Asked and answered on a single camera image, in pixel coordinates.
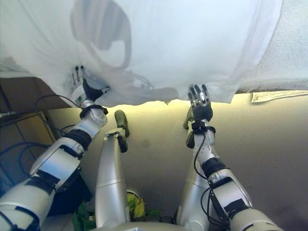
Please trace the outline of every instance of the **green plant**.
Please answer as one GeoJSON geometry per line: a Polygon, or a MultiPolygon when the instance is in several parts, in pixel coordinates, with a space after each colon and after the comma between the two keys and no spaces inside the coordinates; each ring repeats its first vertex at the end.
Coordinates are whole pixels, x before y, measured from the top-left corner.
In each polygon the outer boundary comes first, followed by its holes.
{"type": "Polygon", "coordinates": [[[96,228],[95,217],[90,217],[84,202],[81,203],[77,212],[73,214],[72,223],[74,231],[87,231],[96,228]]]}

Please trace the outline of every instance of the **white sheet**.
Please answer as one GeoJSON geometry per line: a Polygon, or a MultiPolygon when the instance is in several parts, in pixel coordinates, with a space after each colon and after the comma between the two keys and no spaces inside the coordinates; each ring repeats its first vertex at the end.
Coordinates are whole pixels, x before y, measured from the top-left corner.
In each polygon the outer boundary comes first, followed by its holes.
{"type": "Polygon", "coordinates": [[[97,103],[114,106],[187,99],[191,83],[205,83],[213,101],[230,102],[263,56],[282,1],[0,4],[2,77],[28,72],[70,97],[71,72],[82,64],[93,73],[93,87],[111,87],[97,103]]]}

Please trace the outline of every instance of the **robotic hand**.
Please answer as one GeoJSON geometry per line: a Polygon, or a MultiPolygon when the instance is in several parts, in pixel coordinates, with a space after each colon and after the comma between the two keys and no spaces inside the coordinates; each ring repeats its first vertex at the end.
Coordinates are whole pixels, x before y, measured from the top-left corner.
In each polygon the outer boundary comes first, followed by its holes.
{"type": "Polygon", "coordinates": [[[82,107],[81,121],[34,162],[30,178],[0,198],[0,229],[3,231],[39,230],[55,192],[68,187],[78,176],[80,159],[107,123],[107,109],[94,101],[109,89],[91,88],[83,66],[77,66],[72,77],[71,93],[75,102],[82,107]]]}
{"type": "Polygon", "coordinates": [[[252,208],[248,193],[216,154],[216,131],[208,125],[213,111],[206,86],[202,85],[200,90],[198,85],[191,85],[188,97],[193,131],[188,136],[187,146],[197,150],[196,159],[210,186],[210,198],[220,219],[218,222],[230,223],[232,231],[281,231],[267,216],[252,208]]]}

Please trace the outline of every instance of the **wire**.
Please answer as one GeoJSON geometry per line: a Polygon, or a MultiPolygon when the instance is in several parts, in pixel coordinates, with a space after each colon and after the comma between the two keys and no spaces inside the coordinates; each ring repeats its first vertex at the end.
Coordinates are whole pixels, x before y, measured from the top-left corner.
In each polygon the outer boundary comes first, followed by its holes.
{"type": "Polygon", "coordinates": [[[15,183],[14,183],[13,179],[10,177],[10,175],[9,175],[8,172],[5,170],[5,168],[4,168],[2,165],[0,165],[0,166],[1,166],[1,168],[2,168],[2,170],[3,170],[3,172],[4,172],[4,174],[6,175],[6,177],[10,180],[10,182],[11,182],[12,185],[14,186],[15,183]]]}
{"type": "Polygon", "coordinates": [[[60,130],[63,131],[64,129],[67,129],[67,128],[70,128],[70,127],[73,127],[73,126],[75,126],[75,124],[67,125],[67,126],[61,128],[60,130]]]}
{"type": "Polygon", "coordinates": [[[194,160],[193,160],[193,168],[194,168],[194,170],[196,171],[196,173],[197,173],[201,178],[207,180],[207,178],[206,178],[205,176],[203,176],[203,175],[198,171],[198,169],[197,169],[197,167],[196,167],[197,157],[198,157],[199,152],[200,152],[200,150],[202,149],[202,146],[203,146],[203,144],[204,144],[204,142],[205,142],[205,134],[204,134],[203,132],[202,132],[202,135],[203,135],[203,140],[202,140],[201,145],[200,145],[200,147],[199,147],[199,149],[198,149],[198,151],[197,151],[196,156],[194,157],[194,160]]]}
{"type": "Polygon", "coordinates": [[[219,221],[219,220],[216,220],[216,219],[212,218],[212,217],[210,216],[210,214],[209,214],[209,205],[210,205],[210,194],[211,194],[211,192],[212,192],[211,188],[207,188],[207,189],[202,193],[202,196],[201,196],[201,199],[200,199],[201,208],[202,208],[203,212],[205,213],[205,215],[206,215],[208,221],[209,221],[212,225],[215,225],[215,226],[219,226],[219,227],[223,227],[223,228],[225,228],[225,229],[228,229],[228,228],[229,228],[229,225],[228,225],[228,224],[223,223],[223,222],[221,222],[221,221],[219,221]],[[204,197],[204,195],[206,194],[206,192],[209,191],[209,190],[210,190],[210,192],[208,193],[207,208],[206,208],[207,211],[206,211],[206,210],[204,209],[204,206],[203,206],[203,197],[204,197]]]}
{"type": "Polygon", "coordinates": [[[45,145],[48,146],[47,144],[42,144],[42,143],[38,143],[38,142],[20,142],[20,143],[16,143],[14,145],[12,145],[11,147],[8,147],[7,149],[3,150],[0,152],[0,156],[2,156],[3,154],[7,153],[8,151],[12,150],[15,147],[21,146],[21,145],[28,145],[28,144],[33,144],[33,145],[45,145]]]}
{"type": "Polygon", "coordinates": [[[53,129],[55,129],[55,130],[57,130],[57,131],[60,132],[61,134],[66,134],[66,132],[62,131],[61,129],[58,129],[55,125],[53,125],[53,124],[49,123],[47,120],[45,120],[45,119],[39,114],[39,111],[38,111],[38,102],[39,102],[40,100],[42,100],[42,99],[44,99],[44,98],[47,98],[47,97],[55,97],[55,96],[56,96],[56,97],[65,98],[65,99],[69,100],[69,101],[70,101],[73,105],[75,105],[76,107],[81,108],[81,107],[78,106],[76,103],[74,103],[72,100],[70,100],[69,98],[67,98],[67,97],[65,97],[65,96],[63,96],[63,95],[51,94],[51,95],[44,95],[44,96],[42,96],[42,97],[39,97],[39,98],[36,100],[35,104],[34,104],[34,111],[35,111],[35,113],[38,115],[38,117],[39,117],[45,124],[47,124],[49,127],[53,128],[53,129]]]}
{"type": "Polygon", "coordinates": [[[22,164],[22,158],[23,158],[23,154],[25,153],[25,151],[28,149],[28,148],[31,148],[31,147],[41,147],[41,148],[45,148],[45,149],[48,149],[49,148],[49,145],[45,145],[45,144],[41,144],[41,145],[38,145],[38,144],[31,144],[31,145],[28,145],[27,147],[25,147],[24,149],[22,149],[18,155],[18,165],[21,169],[21,171],[27,176],[29,177],[30,174],[28,174],[24,167],[23,167],[23,164],[22,164]]]}

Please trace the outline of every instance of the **silver robot arm segment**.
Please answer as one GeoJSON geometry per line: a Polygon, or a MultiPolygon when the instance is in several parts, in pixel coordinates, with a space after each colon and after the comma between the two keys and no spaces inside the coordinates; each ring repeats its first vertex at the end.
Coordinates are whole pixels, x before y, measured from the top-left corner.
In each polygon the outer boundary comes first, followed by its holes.
{"type": "Polygon", "coordinates": [[[55,192],[67,188],[79,175],[80,159],[107,123],[105,115],[108,113],[105,108],[94,104],[103,92],[89,87],[85,79],[83,87],[81,121],[36,159],[30,178],[0,198],[1,230],[39,230],[55,192]]]}
{"type": "Polygon", "coordinates": [[[210,198],[221,222],[229,222],[231,231],[281,231],[262,212],[253,209],[252,201],[228,167],[216,154],[215,129],[208,122],[213,116],[205,85],[190,87],[189,98],[195,121],[192,123],[193,145],[210,186],[210,198]]]}

